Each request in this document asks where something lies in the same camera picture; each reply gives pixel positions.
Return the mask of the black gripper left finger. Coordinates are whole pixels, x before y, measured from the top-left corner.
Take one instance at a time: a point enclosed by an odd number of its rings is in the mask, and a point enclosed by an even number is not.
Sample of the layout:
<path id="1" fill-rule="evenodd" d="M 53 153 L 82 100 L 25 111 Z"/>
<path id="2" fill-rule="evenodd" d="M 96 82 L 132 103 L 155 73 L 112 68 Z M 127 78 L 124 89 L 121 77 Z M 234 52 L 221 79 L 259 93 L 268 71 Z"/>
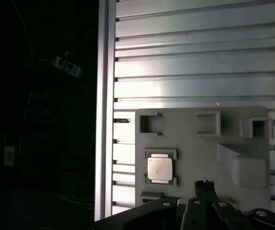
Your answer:
<path id="1" fill-rule="evenodd" d="M 94 222 L 95 230 L 206 230 L 209 181 L 194 182 L 195 198 L 161 197 Z"/>

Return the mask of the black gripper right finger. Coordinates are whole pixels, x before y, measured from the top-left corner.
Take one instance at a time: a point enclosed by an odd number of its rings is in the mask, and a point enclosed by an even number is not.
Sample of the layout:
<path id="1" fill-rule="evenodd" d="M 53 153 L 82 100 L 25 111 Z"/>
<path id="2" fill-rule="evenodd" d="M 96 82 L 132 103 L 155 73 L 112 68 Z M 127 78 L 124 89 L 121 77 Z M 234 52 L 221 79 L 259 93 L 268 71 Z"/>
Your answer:
<path id="1" fill-rule="evenodd" d="M 275 213 L 255 208 L 248 212 L 235 209 L 230 203 L 220 201 L 215 192 L 214 182 L 205 181 L 206 196 L 228 230 L 275 230 Z"/>

